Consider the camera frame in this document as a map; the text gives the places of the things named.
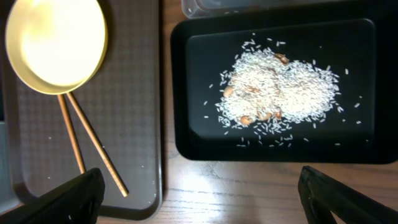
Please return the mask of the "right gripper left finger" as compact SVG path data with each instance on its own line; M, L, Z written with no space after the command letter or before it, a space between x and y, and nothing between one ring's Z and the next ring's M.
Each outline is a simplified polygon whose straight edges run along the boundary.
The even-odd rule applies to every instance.
M105 183L98 168L60 185L33 201L1 215L1 224L97 222Z

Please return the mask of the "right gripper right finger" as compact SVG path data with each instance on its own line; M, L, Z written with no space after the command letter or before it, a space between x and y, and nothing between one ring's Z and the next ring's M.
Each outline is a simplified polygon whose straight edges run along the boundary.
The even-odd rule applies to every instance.
M335 224L334 215L345 223L397 223L397 211L310 166L302 167L298 192L311 224Z

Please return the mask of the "wooden chopstick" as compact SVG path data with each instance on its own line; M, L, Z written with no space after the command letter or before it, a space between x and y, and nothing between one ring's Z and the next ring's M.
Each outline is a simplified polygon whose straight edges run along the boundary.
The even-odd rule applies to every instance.
M80 151L80 148L78 145L78 141L77 141L77 138L75 135L75 130L73 128L73 125L72 125L72 122L70 119L70 114L69 114L65 99L64 99L63 95L58 95L57 98L58 98L58 102L60 105L60 109L62 111L62 116L63 116L64 122L65 122L65 126L67 128L67 132L68 132L68 136L69 136L69 139L70 139L70 142L72 145L72 149L73 149L73 152L75 155L75 159L78 164L78 168L80 170L80 173L83 174L86 172L86 169L85 169L85 165L84 165L84 162L83 162L83 159L81 156L81 151Z
M123 183L122 178L118 174L116 168L114 167L111 159L107 155L106 151L103 148L103 145L100 143L100 140L98 139L97 135L95 134L93 128L91 127L89 121L86 119L85 114L81 110L80 106L78 105L77 100L73 96L72 92L69 92L66 94L68 99L70 100L74 110L76 111L81 123L83 124L86 132L88 133L91 141L93 142L96 150L98 151L99 155L101 156L105 166L107 167L109 173L111 174L111 177L115 181L116 185L118 186L118 189L122 193L123 197L127 197L129 192L125 184Z

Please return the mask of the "yellow round plate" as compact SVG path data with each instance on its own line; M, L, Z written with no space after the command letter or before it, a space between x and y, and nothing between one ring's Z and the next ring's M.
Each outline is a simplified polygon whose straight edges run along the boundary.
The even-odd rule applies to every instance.
M97 0L16 1L7 17L5 47L16 75L47 95L71 92L100 68L108 44Z

